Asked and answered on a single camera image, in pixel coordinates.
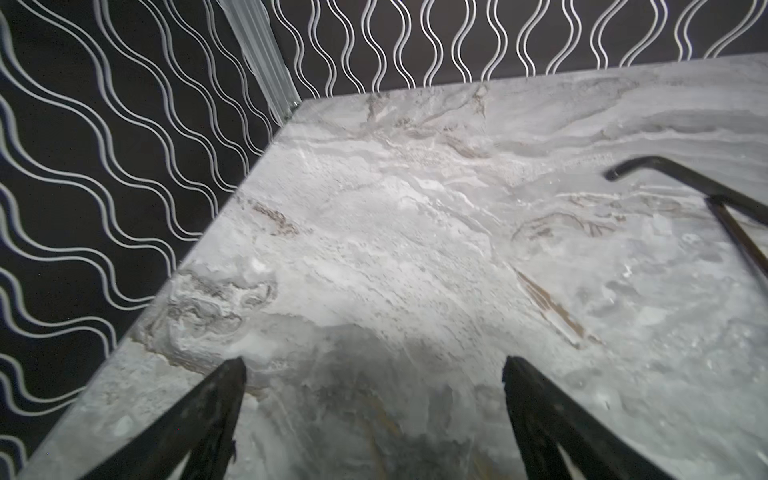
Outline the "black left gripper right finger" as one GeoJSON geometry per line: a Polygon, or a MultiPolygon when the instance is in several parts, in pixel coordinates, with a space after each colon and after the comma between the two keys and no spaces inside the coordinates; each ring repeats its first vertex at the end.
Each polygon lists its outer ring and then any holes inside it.
{"type": "Polygon", "coordinates": [[[509,356],[506,408],[529,479],[669,479],[526,359],[509,356]]]}

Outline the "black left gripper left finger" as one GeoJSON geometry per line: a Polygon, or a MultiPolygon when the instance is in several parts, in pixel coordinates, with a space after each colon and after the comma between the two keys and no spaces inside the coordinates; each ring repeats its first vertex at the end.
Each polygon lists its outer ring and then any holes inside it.
{"type": "Polygon", "coordinates": [[[222,479],[236,458],[234,431],[245,393],[242,358],[224,361],[86,479],[222,479]]]}

